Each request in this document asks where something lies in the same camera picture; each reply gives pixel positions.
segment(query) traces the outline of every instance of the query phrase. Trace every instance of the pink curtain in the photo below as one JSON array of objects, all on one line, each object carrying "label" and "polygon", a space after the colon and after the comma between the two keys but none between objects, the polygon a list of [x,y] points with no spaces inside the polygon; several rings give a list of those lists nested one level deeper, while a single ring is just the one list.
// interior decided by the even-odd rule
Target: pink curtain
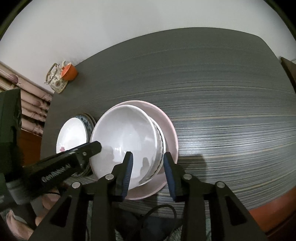
[{"label": "pink curtain", "polygon": [[22,129],[42,136],[52,95],[26,81],[0,62],[0,92],[21,89]]}]

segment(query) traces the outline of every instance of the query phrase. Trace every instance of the screw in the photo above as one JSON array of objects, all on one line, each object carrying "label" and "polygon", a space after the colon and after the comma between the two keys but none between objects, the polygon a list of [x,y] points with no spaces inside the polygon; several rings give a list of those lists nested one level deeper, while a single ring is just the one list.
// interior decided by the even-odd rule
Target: screw
[{"label": "screw", "polygon": [[186,180],[190,180],[192,178],[192,176],[190,174],[186,173],[186,174],[184,174],[183,178]]},{"label": "screw", "polygon": [[113,174],[107,174],[107,175],[105,176],[105,178],[106,178],[107,180],[112,180],[112,179],[114,178],[114,175],[113,175]]},{"label": "screw", "polygon": [[80,182],[74,182],[72,183],[73,188],[79,188],[80,187]]},{"label": "screw", "polygon": [[217,187],[223,188],[225,187],[225,184],[223,182],[217,182]]}]

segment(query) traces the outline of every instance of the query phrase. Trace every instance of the tabletop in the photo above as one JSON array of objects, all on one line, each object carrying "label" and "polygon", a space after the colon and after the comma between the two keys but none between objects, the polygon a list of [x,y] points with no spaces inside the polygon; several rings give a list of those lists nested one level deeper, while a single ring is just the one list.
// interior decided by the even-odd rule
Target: tabletop
[{"label": "tabletop", "polygon": [[[178,163],[187,173],[209,183],[224,181],[248,209],[295,186],[296,95],[261,38],[218,28],[173,29],[112,46],[76,68],[77,78],[54,94],[41,158],[55,153],[59,130],[77,113],[98,121],[110,107],[137,99],[171,119]],[[167,186],[120,207],[146,213],[162,203],[182,213],[183,204],[172,202]],[[171,211],[157,215],[171,217]]]}]

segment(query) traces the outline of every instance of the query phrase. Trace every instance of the pink plate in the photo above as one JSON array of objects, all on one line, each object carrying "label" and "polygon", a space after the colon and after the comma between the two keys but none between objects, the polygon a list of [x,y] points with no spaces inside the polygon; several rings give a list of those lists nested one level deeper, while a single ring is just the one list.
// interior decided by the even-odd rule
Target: pink plate
[{"label": "pink plate", "polygon": [[[145,111],[148,116],[150,116],[157,122],[165,136],[167,148],[166,151],[169,151],[172,154],[174,162],[177,163],[179,155],[178,138],[176,130],[168,116],[157,106],[141,100],[125,101],[113,106],[113,108],[124,104],[130,104],[139,107],[140,109]],[[162,189],[166,185],[166,183],[167,181],[165,177],[165,171],[162,167],[159,173],[154,176],[148,183],[129,190],[126,199],[138,200],[149,197]]]}]

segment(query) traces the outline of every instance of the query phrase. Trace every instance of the orange bowl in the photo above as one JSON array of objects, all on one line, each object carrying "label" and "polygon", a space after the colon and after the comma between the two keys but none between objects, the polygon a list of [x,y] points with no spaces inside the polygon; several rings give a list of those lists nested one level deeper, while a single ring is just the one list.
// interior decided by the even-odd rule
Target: orange bowl
[{"label": "orange bowl", "polygon": [[75,79],[77,74],[78,74],[78,72],[77,72],[76,68],[74,67],[74,65],[72,65],[71,63],[68,63],[62,70],[61,78],[66,81],[70,81],[70,80]]}]

